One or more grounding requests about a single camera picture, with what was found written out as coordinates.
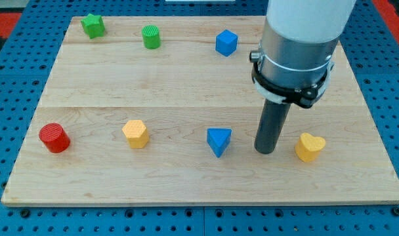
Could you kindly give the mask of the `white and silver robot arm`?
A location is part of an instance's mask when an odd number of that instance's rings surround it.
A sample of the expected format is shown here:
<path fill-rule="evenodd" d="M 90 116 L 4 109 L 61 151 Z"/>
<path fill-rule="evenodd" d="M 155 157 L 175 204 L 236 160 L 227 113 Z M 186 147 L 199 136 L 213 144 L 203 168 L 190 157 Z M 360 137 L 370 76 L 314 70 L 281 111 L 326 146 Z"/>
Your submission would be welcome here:
<path fill-rule="evenodd" d="M 330 82 L 337 46 L 356 0 L 269 0 L 259 48 L 251 52 L 257 91 L 275 104 L 310 108 Z"/>

